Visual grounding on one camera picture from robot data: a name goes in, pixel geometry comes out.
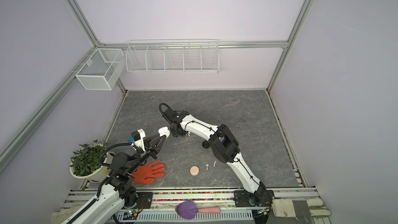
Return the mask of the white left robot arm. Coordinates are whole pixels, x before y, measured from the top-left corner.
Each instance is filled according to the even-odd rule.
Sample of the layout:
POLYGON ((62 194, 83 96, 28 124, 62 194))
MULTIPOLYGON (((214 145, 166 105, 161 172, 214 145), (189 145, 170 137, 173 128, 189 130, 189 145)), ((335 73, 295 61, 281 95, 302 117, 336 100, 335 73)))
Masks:
POLYGON ((132 173, 136 172, 148 158, 155 159, 169 136, 170 131, 167 130, 144 138, 143 148, 137 145, 137 141, 115 144, 107 148, 106 152, 116 147, 129 146, 136 150, 136 154, 130 156, 120 152, 114 156, 111 164, 104 164, 110 169, 110 173, 101 181, 96 194, 64 223, 104 224, 125 205, 136 206, 139 198, 133 186, 135 178, 132 173))

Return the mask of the white earbud charging case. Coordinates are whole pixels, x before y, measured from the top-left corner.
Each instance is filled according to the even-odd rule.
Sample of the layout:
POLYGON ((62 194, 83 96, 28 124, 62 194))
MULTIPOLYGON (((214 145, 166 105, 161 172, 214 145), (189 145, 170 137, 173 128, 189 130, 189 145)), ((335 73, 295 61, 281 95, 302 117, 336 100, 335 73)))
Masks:
POLYGON ((161 127, 158 130, 159 137, 165 136, 165 138, 168 138, 170 136, 170 130, 168 127, 161 127))

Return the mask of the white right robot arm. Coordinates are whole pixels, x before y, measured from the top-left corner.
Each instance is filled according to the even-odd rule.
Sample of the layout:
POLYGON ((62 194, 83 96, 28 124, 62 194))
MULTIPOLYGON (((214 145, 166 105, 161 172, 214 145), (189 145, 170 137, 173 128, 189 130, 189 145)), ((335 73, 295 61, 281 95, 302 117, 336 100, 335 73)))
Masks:
POLYGON ((246 164, 237 139, 225 124, 216 126, 206 123, 193 117, 187 111, 174 111, 165 103, 160 103, 159 111, 169 123, 173 137, 185 137, 193 133, 203 138, 203 147, 210 148, 218 161, 227 164, 232 169, 244 188, 234 192, 236 206, 271 206, 273 192, 267 190, 264 183, 246 164))

